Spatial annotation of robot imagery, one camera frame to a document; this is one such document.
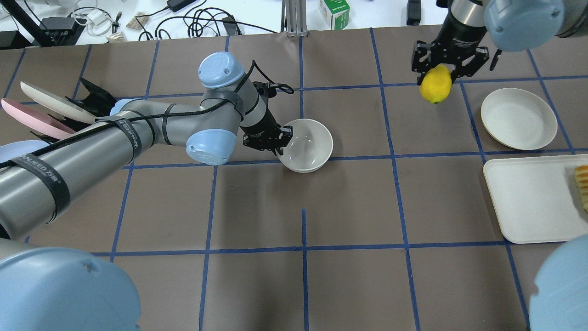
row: bread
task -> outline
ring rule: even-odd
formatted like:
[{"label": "bread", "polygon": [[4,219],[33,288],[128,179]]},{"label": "bread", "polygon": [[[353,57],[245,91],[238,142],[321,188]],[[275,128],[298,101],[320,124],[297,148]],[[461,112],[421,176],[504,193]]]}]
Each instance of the bread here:
[{"label": "bread", "polygon": [[574,174],[576,175],[576,185],[582,198],[582,207],[588,213],[588,165],[581,165],[576,168]]}]

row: white bowl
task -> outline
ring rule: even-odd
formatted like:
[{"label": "white bowl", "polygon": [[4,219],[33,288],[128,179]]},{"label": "white bowl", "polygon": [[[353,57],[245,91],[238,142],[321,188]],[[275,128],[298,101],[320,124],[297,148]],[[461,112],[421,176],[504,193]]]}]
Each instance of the white bowl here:
[{"label": "white bowl", "polygon": [[288,169],[311,173],[321,168],[333,152],[333,137],[320,122],[300,118],[286,123],[292,126],[293,137],[278,158]]},{"label": "white bowl", "polygon": [[482,123],[494,139],[518,150],[545,147],[557,133],[557,119],[549,105],[518,88],[490,93],[482,103]]}]

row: white tray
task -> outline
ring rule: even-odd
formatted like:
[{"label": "white tray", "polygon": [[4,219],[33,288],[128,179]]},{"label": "white tray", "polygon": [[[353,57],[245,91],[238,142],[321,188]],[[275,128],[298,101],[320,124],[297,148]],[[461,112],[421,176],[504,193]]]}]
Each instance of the white tray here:
[{"label": "white tray", "polygon": [[505,238],[517,244],[568,241],[588,233],[574,169],[588,155],[490,160],[484,165]]}]

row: green box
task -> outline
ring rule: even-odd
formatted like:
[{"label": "green box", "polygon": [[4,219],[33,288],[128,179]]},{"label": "green box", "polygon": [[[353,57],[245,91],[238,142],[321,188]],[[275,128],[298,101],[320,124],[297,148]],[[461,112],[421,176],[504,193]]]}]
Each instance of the green box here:
[{"label": "green box", "polygon": [[320,12],[331,30],[341,30],[349,24],[350,10],[345,0],[320,0]]}]

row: white dish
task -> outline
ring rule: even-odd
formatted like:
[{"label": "white dish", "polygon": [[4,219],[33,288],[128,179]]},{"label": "white dish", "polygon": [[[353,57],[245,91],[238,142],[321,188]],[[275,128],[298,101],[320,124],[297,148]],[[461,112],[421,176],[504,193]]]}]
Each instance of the white dish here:
[{"label": "white dish", "polygon": [[48,145],[42,140],[23,140],[0,146],[0,163],[40,150]]},{"label": "white dish", "polygon": [[490,93],[482,103],[482,123],[494,139],[518,150],[545,147],[557,133],[557,119],[549,105],[518,88]]},{"label": "white dish", "polygon": [[288,169],[311,173],[321,168],[333,152],[333,137],[323,124],[309,118],[286,123],[292,126],[293,137],[278,158]]},{"label": "white dish", "polygon": [[513,243],[568,241],[588,233],[574,169],[588,155],[490,160],[484,176],[500,229]]},{"label": "white dish", "polygon": [[94,121],[96,121],[96,117],[94,115],[79,108],[66,99],[58,97],[57,95],[49,91],[45,91],[40,87],[36,87],[27,82],[21,82],[21,89],[26,95],[39,104],[49,108],[54,112],[62,114],[65,117],[71,118],[72,120],[88,124],[92,124]]}]

